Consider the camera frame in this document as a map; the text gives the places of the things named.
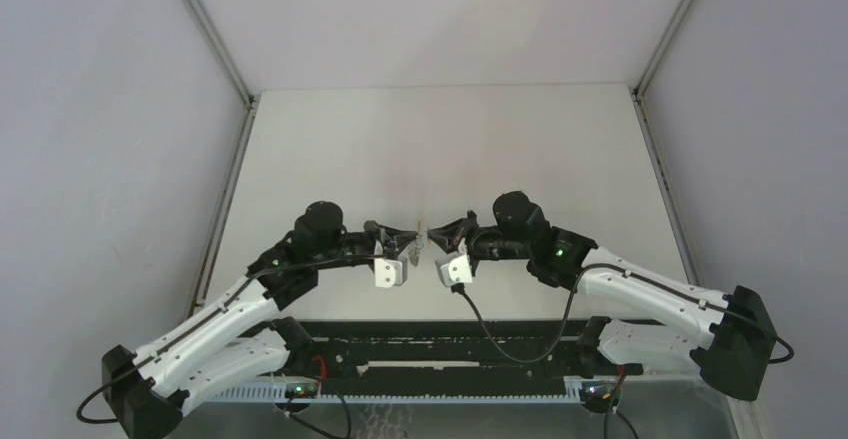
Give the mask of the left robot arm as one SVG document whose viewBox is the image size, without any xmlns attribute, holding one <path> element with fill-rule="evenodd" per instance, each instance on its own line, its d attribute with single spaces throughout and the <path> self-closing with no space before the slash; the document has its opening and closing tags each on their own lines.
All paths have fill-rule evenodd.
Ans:
<svg viewBox="0 0 848 439">
<path fill-rule="evenodd" d="M 313 351 L 302 328 L 281 331 L 271 320 L 316 288 L 322 270 L 366 266 L 377 286 L 401 285 L 403 252 L 417 238 L 374 220 L 350 232 L 337 204 L 310 204 L 218 299 L 147 344 L 103 355 L 98 392 L 113 422 L 130 438 L 165 438 L 224 390 L 280 370 L 305 373 Z"/>
</svg>

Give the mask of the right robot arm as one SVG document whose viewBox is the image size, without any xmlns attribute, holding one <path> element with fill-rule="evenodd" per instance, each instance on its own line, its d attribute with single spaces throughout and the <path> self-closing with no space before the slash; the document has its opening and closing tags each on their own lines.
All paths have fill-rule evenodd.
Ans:
<svg viewBox="0 0 848 439">
<path fill-rule="evenodd" d="M 598 317 L 586 330 L 578 361 L 592 375 L 611 367 L 640 365 L 696 372 L 718 392 L 758 399 L 772 353 L 782 339 L 762 297 L 738 286 L 731 293 L 677 282 L 637 266 L 586 236 L 553 226 L 522 191 L 501 194 L 493 226 L 475 212 L 427 232 L 444 253 L 442 282 L 463 293 L 482 261 L 523 260 L 530 275 L 571 296 L 599 297 L 644 314 L 649 324 Z"/>
</svg>

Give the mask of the large keyring with yellow grip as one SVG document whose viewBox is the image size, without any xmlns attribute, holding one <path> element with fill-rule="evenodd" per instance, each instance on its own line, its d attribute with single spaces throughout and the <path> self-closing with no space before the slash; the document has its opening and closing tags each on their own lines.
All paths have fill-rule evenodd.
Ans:
<svg viewBox="0 0 848 439">
<path fill-rule="evenodd" d="M 419 265 L 422 249 L 426 246 L 426 243 L 427 237 L 424 221 L 419 219 L 417 222 L 416 237 L 406 248 L 408 263 L 411 267 L 417 267 Z"/>
</svg>

